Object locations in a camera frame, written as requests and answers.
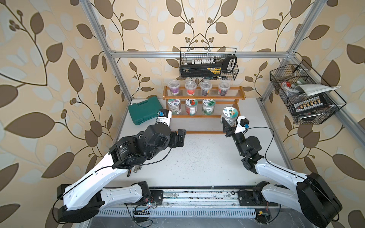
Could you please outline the lidded seed jar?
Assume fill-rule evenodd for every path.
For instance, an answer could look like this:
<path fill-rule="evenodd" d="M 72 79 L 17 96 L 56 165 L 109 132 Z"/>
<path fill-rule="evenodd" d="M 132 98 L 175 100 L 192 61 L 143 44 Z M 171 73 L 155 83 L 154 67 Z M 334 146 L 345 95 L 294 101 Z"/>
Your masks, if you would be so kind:
<path fill-rule="evenodd" d="M 220 120 L 222 123 L 222 120 L 224 119 L 230 126 L 234 126 L 238 116 L 238 110 L 232 106 L 228 106 L 222 110 Z"/>

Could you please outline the green lid seed jar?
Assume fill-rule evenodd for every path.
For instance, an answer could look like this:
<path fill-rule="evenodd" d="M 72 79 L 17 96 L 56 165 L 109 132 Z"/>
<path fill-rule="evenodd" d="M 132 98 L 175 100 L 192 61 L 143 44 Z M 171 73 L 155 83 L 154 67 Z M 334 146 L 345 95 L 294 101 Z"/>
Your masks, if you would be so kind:
<path fill-rule="evenodd" d="M 211 116 L 214 113 L 215 108 L 215 100 L 214 99 L 204 99 L 202 101 L 202 112 L 206 116 Z"/>

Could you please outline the flower lid seed jar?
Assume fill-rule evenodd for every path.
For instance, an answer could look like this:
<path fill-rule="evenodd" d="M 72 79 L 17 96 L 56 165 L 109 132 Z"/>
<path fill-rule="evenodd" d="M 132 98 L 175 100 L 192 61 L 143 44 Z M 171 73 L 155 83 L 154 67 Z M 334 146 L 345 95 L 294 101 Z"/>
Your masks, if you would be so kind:
<path fill-rule="evenodd" d="M 173 115 L 179 115 L 181 113 L 180 99 L 168 99 L 167 105 Z"/>

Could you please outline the tomato lid seed jar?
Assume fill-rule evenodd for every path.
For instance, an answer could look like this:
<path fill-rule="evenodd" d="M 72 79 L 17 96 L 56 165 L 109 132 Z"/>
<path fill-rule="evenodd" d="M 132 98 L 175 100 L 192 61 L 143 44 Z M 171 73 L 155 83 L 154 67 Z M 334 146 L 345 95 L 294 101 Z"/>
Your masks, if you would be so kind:
<path fill-rule="evenodd" d="M 194 116 L 197 113 L 198 100 L 197 99 L 186 99 L 185 109 L 189 116 Z"/>

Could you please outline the small clear seed cup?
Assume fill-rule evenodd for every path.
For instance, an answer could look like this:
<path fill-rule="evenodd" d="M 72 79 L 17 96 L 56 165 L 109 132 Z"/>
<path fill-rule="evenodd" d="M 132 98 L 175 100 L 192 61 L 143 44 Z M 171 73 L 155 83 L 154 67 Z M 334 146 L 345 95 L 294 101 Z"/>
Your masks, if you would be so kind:
<path fill-rule="evenodd" d="M 213 88 L 213 86 L 212 86 L 211 82 L 209 82 L 209 81 L 202 82 L 200 84 L 201 95 L 208 96 L 212 88 Z"/>

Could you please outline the purple label seed cup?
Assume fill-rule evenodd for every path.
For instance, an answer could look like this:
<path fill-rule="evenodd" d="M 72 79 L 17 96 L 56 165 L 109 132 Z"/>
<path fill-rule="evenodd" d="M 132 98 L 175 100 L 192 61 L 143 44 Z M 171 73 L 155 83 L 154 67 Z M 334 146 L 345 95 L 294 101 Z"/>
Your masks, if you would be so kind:
<path fill-rule="evenodd" d="M 177 80 L 172 80 L 168 83 L 168 87 L 169 87 L 169 90 L 170 90 L 170 93 L 172 95 L 177 95 L 179 94 L 179 90 L 180 90 L 180 83 L 179 81 Z"/>

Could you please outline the red label seed cup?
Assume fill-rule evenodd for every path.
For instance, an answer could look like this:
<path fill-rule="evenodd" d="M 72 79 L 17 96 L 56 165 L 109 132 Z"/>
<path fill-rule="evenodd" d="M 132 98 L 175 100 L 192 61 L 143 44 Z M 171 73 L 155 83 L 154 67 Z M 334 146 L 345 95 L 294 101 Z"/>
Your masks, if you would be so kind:
<path fill-rule="evenodd" d="M 197 88 L 197 84 L 194 81 L 188 81 L 185 83 L 186 94 L 188 96 L 194 96 Z"/>

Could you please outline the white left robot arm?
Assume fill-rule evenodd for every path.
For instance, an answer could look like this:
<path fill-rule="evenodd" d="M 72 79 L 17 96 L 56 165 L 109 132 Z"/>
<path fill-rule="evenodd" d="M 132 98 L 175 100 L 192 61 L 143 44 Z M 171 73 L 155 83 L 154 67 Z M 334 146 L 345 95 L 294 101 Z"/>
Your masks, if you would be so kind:
<path fill-rule="evenodd" d="M 132 168 L 147 166 L 149 160 L 166 148 L 183 147 L 186 130 L 171 131 L 166 123 L 155 123 L 133 136 L 119 139 L 103 159 L 77 182 L 57 188 L 57 200 L 63 206 L 51 210 L 58 224 L 81 223 L 100 210 L 120 204 L 147 204 L 152 196 L 147 182 L 129 187 L 107 188 L 116 177 Z"/>

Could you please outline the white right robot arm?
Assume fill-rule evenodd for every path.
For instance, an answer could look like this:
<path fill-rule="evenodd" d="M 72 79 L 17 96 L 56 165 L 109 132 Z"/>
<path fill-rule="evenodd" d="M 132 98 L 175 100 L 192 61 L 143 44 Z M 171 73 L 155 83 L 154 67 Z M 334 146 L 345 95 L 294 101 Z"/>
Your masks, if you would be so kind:
<path fill-rule="evenodd" d="M 236 145 L 242 164 L 246 170 L 274 180 L 279 186 L 262 181 L 252 189 L 252 201 L 256 205 L 276 203 L 302 213 L 318 228 L 325 228 L 339 220 L 343 209 L 339 199 L 326 181 L 317 173 L 299 173 L 279 166 L 260 155 L 260 141 L 255 136 L 245 137 L 249 121 L 239 117 L 236 126 L 231 126 L 221 118 L 222 131 L 231 137 Z"/>

